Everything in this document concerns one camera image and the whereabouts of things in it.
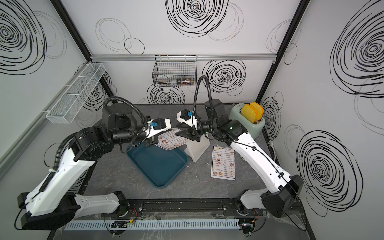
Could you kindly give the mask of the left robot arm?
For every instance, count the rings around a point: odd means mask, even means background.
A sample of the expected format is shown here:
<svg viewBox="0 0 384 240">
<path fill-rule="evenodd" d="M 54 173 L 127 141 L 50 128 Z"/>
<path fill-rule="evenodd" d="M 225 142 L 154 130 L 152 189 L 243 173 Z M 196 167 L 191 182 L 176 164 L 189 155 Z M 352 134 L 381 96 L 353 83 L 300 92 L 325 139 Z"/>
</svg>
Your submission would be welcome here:
<svg viewBox="0 0 384 240">
<path fill-rule="evenodd" d="M 130 203 L 121 191 L 89 197 L 70 189 L 115 145 L 137 146 L 170 127 L 170 120 L 152 120 L 130 103 L 103 104 L 102 119 L 66 137 L 47 177 L 33 191 L 18 196 L 19 208 L 26 210 L 15 220 L 21 223 L 20 229 L 50 231 L 87 215 L 125 215 Z"/>
</svg>

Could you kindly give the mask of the toast slice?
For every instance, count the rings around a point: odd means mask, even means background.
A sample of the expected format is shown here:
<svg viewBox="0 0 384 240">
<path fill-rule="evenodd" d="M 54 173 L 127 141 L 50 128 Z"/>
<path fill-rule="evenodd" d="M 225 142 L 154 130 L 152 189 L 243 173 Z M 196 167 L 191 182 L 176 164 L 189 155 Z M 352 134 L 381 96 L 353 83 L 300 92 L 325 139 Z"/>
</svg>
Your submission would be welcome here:
<svg viewBox="0 0 384 240">
<path fill-rule="evenodd" d="M 260 121 L 264 114 L 263 107 L 258 103 L 250 103 L 250 105 L 255 109 L 256 112 L 256 121 Z"/>
<path fill-rule="evenodd" d="M 257 109 L 252 105 L 244 105 L 243 108 L 241 109 L 241 115 L 245 117 L 252 124 L 260 120 Z"/>
</svg>

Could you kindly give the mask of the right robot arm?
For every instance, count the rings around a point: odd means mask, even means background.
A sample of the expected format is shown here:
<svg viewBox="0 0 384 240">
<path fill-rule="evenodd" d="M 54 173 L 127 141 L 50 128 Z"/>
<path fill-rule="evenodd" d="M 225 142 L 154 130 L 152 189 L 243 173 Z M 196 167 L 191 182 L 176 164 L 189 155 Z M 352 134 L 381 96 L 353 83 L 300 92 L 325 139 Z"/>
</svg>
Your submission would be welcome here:
<svg viewBox="0 0 384 240">
<path fill-rule="evenodd" d="M 299 175 L 291 175 L 270 158 L 256 143 L 246 127 L 238 120 L 231 119 L 224 104 L 214 99 L 205 103 L 207 120 L 202 120 L 196 111 L 184 109 L 177 113 L 177 121 L 186 130 L 177 135 L 199 142 L 204 134 L 226 143 L 238 153 L 263 180 L 263 190 L 248 190 L 240 197 L 248 209 L 265 209 L 276 218 L 281 218 L 299 200 L 304 185 Z"/>
</svg>

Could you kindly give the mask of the front toast slice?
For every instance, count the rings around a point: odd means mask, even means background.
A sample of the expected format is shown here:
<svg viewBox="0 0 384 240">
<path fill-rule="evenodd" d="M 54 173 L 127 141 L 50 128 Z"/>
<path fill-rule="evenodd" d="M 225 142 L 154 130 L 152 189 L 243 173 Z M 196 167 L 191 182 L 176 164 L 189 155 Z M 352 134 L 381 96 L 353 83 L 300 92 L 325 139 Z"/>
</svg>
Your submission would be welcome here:
<svg viewBox="0 0 384 240">
<path fill-rule="evenodd" d="M 243 108 L 241 109 L 241 115 L 245 117 L 252 124 L 260 120 L 257 109 L 252 105 L 244 105 Z"/>
</svg>

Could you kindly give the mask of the rear toast slice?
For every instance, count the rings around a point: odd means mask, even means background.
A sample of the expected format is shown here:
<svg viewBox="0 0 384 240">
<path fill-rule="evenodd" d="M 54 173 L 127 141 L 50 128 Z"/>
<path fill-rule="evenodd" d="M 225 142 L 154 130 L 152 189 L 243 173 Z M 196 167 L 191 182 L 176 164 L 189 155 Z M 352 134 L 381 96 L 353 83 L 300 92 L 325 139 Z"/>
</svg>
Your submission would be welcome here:
<svg viewBox="0 0 384 240">
<path fill-rule="evenodd" d="M 263 107 L 258 103 L 250 103 L 250 105 L 255 109 L 256 112 L 256 121 L 260 121 L 264 114 Z"/>
</svg>

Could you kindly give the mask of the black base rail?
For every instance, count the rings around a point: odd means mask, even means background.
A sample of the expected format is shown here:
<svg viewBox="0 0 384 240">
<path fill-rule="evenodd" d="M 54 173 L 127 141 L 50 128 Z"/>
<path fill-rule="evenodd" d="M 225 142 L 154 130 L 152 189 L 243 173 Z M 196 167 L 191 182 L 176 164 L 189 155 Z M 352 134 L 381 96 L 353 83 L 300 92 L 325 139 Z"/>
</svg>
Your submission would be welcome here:
<svg viewBox="0 0 384 240">
<path fill-rule="evenodd" d="M 238 198 L 218 199 L 131 199 L 125 207 L 111 214 L 102 213 L 105 218 L 143 218 L 149 213 L 191 213 L 211 212 L 224 217 L 263 216 L 262 209 L 247 209 Z"/>
</svg>

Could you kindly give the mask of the white mesh shelf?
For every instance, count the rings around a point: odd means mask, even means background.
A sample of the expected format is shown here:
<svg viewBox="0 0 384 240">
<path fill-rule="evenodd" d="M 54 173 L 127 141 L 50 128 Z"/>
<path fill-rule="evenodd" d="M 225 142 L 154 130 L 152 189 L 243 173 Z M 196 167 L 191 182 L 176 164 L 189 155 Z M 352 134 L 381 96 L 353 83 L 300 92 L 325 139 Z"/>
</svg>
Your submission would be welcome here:
<svg viewBox="0 0 384 240">
<path fill-rule="evenodd" d="M 48 111 L 46 119 L 53 124 L 72 123 L 105 72 L 102 63 L 88 62 L 82 65 Z"/>
</svg>

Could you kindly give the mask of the teal plastic tray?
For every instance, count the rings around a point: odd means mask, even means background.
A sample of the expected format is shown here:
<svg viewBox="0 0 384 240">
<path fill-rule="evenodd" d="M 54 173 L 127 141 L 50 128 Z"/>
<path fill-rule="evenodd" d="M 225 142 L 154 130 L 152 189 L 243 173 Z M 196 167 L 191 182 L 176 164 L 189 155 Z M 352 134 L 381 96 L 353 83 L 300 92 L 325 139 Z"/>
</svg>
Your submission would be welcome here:
<svg viewBox="0 0 384 240">
<path fill-rule="evenodd" d="M 158 189 L 167 187 L 187 166 L 189 156 L 180 148 L 170 151 L 157 146 L 127 149 L 127 157 Z"/>
</svg>

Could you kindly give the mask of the white menu holder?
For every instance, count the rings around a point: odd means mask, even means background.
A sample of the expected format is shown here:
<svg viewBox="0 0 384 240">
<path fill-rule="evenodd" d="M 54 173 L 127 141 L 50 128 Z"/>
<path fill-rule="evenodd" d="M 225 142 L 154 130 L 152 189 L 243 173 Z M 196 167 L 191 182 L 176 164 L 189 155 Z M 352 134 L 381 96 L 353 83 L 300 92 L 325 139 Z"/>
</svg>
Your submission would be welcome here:
<svg viewBox="0 0 384 240">
<path fill-rule="evenodd" d="M 199 142 L 189 141 L 186 145 L 187 148 L 185 149 L 185 153 L 191 157 L 194 163 L 196 163 L 210 146 L 210 140 L 206 137 L 202 137 Z"/>
</svg>

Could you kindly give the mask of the new menu sheet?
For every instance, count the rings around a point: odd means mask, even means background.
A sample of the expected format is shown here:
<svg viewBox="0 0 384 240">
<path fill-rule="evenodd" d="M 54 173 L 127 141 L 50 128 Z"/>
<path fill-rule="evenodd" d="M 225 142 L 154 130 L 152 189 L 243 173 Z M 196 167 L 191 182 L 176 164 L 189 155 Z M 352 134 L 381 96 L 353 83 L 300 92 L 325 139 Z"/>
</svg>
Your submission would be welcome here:
<svg viewBox="0 0 384 240">
<path fill-rule="evenodd" d="M 188 143 L 190 140 L 184 137 L 177 136 L 176 133 L 180 132 L 180 129 L 172 128 L 169 131 L 162 133 L 158 136 L 158 143 L 156 144 L 157 147 L 171 151 L 173 149 L 176 149 L 178 147 L 181 147 Z"/>
</svg>

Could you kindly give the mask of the mint green toaster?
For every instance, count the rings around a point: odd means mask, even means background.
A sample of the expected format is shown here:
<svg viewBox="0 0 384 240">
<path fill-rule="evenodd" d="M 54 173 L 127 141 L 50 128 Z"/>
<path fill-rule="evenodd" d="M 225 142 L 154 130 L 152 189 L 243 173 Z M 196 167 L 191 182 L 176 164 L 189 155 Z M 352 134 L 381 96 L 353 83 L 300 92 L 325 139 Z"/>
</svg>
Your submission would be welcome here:
<svg viewBox="0 0 384 240">
<path fill-rule="evenodd" d="M 234 105 L 230 111 L 229 119 L 239 121 L 248 130 L 253 139 L 256 139 L 262 132 L 266 120 L 262 117 L 260 121 L 256 121 L 254 124 L 252 124 L 241 114 L 241 110 L 244 106 L 244 103 Z"/>
</svg>

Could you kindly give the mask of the old menu sheet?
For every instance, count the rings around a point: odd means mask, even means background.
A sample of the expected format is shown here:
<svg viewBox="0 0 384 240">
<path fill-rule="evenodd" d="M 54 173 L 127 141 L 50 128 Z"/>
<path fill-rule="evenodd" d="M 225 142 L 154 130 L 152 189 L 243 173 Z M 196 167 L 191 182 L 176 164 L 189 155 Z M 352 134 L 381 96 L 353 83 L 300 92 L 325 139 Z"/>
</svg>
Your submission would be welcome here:
<svg viewBox="0 0 384 240">
<path fill-rule="evenodd" d="M 211 178 L 236 180 L 235 151 L 232 148 L 213 146 Z"/>
</svg>

